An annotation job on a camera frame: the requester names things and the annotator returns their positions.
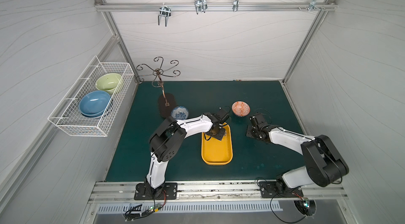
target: bowl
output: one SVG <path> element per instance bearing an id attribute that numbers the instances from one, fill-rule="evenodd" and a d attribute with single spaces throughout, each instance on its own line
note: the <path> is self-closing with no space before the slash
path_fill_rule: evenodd
<path id="1" fill-rule="evenodd" d="M 170 116 L 176 120 L 186 120 L 188 118 L 188 110 L 184 106 L 177 106 L 172 110 Z"/>
<path id="2" fill-rule="evenodd" d="M 108 105 L 107 109 L 105 109 L 104 113 L 101 113 L 100 115 L 95 116 L 95 117 L 89 117 L 89 116 L 84 115 L 83 113 L 82 113 L 82 115 L 83 115 L 84 117 L 88 117 L 88 118 L 90 118 L 90 119 L 98 119 L 98 118 L 101 118 L 101 116 L 103 116 L 103 115 L 104 115 L 104 118 L 105 118 L 105 117 L 107 117 L 108 115 L 110 115 L 111 107 L 112 107 L 113 105 L 114 105 L 114 100 L 111 99 L 110 104 Z"/>
<path id="3" fill-rule="evenodd" d="M 238 117 L 244 117 L 250 113 L 250 107 L 243 101 L 237 101 L 233 103 L 232 111 Z"/>
<path id="4" fill-rule="evenodd" d="M 111 96 L 102 90 L 96 90 L 85 95 L 78 104 L 79 111 L 87 117 L 96 117 L 103 114 Z"/>
<path id="5" fill-rule="evenodd" d="M 96 81 L 96 89 L 103 90 L 110 95 L 114 94 L 115 89 L 117 93 L 122 89 L 122 82 L 119 84 L 122 76 L 120 74 L 111 73 L 101 76 Z"/>

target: white wire basket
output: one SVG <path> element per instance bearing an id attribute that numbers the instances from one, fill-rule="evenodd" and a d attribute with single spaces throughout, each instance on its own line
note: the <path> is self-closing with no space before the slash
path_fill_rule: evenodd
<path id="1" fill-rule="evenodd" d="M 92 62 L 90 62 L 88 68 L 84 70 L 82 76 L 72 87 L 74 88 L 82 84 L 79 90 L 73 91 L 72 96 L 69 96 L 71 92 L 69 91 L 48 117 L 51 123 L 71 136 L 107 137 L 131 80 L 134 77 L 134 72 L 129 63 L 100 62 L 97 57 L 94 57 Z M 90 72 L 87 77 L 85 75 L 86 71 Z M 122 77 L 118 87 L 111 96 L 107 109 L 104 110 L 104 113 L 100 117 L 85 117 L 78 109 L 80 100 L 88 93 L 96 91 L 97 79 L 109 73 L 118 73 Z"/>

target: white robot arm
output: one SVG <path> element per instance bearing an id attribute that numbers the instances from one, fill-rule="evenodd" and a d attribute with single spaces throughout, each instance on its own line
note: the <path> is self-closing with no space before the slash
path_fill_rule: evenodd
<path id="1" fill-rule="evenodd" d="M 204 113 L 188 120 L 166 118 L 149 138 L 151 163 L 145 187 L 150 189 L 150 193 L 154 194 L 165 182 L 168 161 L 175 156 L 185 138 L 205 132 L 221 139 L 228 118 L 229 114 L 224 109 L 216 114 Z M 251 116 L 250 121 L 246 136 L 285 146 L 304 157 L 305 166 L 277 178 L 281 191 L 313 183 L 325 187 L 349 172 L 347 164 L 327 136 L 307 136 L 269 125 L 261 113 Z"/>
<path id="2" fill-rule="evenodd" d="M 221 135 L 225 132 L 223 124 L 228 118 L 228 112 L 221 108 L 216 114 L 204 113 L 193 119 L 166 118 L 149 139 L 151 163 L 146 183 L 153 189 L 161 186 L 165 182 L 167 163 L 175 156 L 183 140 L 201 132 Z"/>
<path id="3" fill-rule="evenodd" d="M 246 136 L 285 146 L 304 157 L 305 166 L 287 171 L 278 178 L 281 187 L 295 188 L 313 183 L 325 187 L 349 173 L 349 167 L 327 136 L 303 135 L 269 125 L 261 113 L 251 116 L 250 121 Z"/>

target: metal vent grille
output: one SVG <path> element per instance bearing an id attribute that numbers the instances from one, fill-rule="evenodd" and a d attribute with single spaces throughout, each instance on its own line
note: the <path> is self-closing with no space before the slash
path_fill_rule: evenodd
<path id="1" fill-rule="evenodd" d="M 142 211 L 153 203 L 111 203 L 100 204 L 98 214 L 125 213 L 130 208 L 141 205 Z M 279 201 L 272 201 L 273 211 L 282 211 Z M 223 202 L 168 202 L 157 213 L 206 213 L 206 212 L 265 212 L 271 211 L 270 201 L 223 201 Z"/>

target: orange patterned bowl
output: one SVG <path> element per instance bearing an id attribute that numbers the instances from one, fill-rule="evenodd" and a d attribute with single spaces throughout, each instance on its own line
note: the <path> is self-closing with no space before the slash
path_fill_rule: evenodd
<path id="1" fill-rule="evenodd" d="M 232 111 L 238 117 L 244 117 L 250 112 L 250 107 L 247 103 L 242 101 L 234 102 L 232 105 Z"/>

